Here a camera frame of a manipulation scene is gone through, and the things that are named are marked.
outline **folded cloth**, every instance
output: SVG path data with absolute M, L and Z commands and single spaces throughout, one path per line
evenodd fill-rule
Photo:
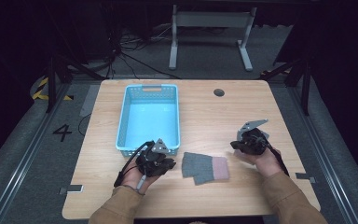
M 182 162 L 183 177 L 194 177 L 196 185 L 216 179 L 228 179 L 227 159 L 185 152 Z

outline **hazard tape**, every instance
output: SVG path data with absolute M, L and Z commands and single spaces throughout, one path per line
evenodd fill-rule
M 48 100 L 48 95 L 42 95 L 42 90 L 45 88 L 46 84 L 48 84 L 48 77 L 44 77 L 42 81 L 40 81 L 39 86 L 37 87 L 36 91 L 34 92 L 34 95 L 32 96 L 34 100 Z M 74 100 L 74 98 L 75 97 L 73 95 L 65 95 L 63 97 L 63 100 Z

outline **blue bin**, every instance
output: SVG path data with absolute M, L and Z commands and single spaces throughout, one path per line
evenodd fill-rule
M 180 146 L 178 88 L 173 84 L 126 87 L 117 130 L 116 148 L 131 156 L 144 142 L 161 138 L 169 155 Z

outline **pink cloth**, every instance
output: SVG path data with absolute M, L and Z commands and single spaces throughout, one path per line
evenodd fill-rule
M 228 179 L 227 158 L 212 157 L 213 177 L 214 179 Z

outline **black strap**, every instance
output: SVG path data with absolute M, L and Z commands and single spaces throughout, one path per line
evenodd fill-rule
M 289 175 L 289 172 L 287 171 L 287 168 L 286 166 L 284 165 L 283 163 L 283 160 L 282 160 L 282 156 L 281 154 L 278 153 L 277 150 L 275 150 L 273 147 L 271 146 L 268 146 L 269 150 L 271 150 L 272 154 L 274 154 L 274 156 L 276 157 L 276 159 L 278 160 L 278 163 L 280 164 L 281 168 L 283 169 L 284 173 L 287 175 L 287 176 L 290 176 Z

